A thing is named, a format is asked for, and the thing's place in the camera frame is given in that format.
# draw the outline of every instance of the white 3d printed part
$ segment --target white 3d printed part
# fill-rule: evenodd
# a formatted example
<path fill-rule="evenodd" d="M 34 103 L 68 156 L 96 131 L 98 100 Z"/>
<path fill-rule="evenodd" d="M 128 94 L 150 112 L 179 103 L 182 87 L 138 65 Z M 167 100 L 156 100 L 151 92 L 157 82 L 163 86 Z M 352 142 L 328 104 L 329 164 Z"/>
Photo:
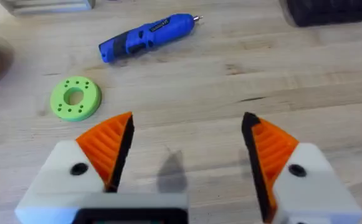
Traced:
<path fill-rule="evenodd" d="M 90 10 L 95 0 L 0 0 L 14 15 L 42 12 L 73 12 Z"/>

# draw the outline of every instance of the blue handheld tool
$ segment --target blue handheld tool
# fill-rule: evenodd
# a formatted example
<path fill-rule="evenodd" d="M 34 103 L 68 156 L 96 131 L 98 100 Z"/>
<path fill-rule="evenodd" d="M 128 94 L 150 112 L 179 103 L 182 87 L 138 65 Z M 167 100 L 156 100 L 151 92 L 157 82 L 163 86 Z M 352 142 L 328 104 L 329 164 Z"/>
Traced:
<path fill-rule="evenodd" d="M 174 14 L 166 19 L 142 25 L 100 44 L 100 54 L 103 61 L 108 63 L 118 57 L 133 55 L 142 49 L 149 50 L 189 34 L 194 23 L 201 18 L 202 16 L 193 17 L 190 14 Z"/>

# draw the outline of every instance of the orange finger pad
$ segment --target orange finger pad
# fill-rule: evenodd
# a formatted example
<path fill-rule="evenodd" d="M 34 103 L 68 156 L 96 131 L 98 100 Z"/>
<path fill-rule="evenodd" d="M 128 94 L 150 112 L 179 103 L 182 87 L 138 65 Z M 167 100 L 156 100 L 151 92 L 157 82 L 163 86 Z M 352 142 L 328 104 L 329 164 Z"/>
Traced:
<path fill-rule="evenodd" d="M 271 211 L 273 211 L 274 215 L 276 201 L 272 193 L 272 187 L 296 148 L 298 141 L 282 129 L 261 118 L 260 123 L 252 127 L 252 134 L 269 196 Z"/>
<path fill-rule="evenodd" d="M 132 112 L 112 117 L 76 139 L 106 187 L 111 184 L 125 128 L 131 117 Z"/>

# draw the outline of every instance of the green disc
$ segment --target green disc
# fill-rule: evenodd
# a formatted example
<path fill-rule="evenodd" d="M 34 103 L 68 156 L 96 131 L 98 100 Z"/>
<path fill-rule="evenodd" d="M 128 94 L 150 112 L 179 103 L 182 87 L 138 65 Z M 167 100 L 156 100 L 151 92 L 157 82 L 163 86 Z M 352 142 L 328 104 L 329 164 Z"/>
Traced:
<path fill-rule="evenodd" d="M 70 96 L 76 91 L 83 93 L 82 100 L 70 104 Z M 61 81 L 50 96 L 50 108 L 66 121 L 82 121 L 98 109 L 102 94 L 99 87 L 85 77 L 69 77 Z"/>

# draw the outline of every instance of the tool handle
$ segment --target tool handle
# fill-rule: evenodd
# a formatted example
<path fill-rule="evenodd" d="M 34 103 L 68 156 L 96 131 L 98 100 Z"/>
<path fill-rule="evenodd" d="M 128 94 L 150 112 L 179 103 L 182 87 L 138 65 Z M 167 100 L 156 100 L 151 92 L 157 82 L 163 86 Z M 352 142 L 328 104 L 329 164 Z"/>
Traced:
<path fill-rule="evenodd" d="M 132 55 L 142 49 L 165 44 L 189 34 L 194 27 L 190 14 L 174 14 L 150 24 L 124 32 L 99 45 L 104 62 L 108 63 L 118 57 Z"/>

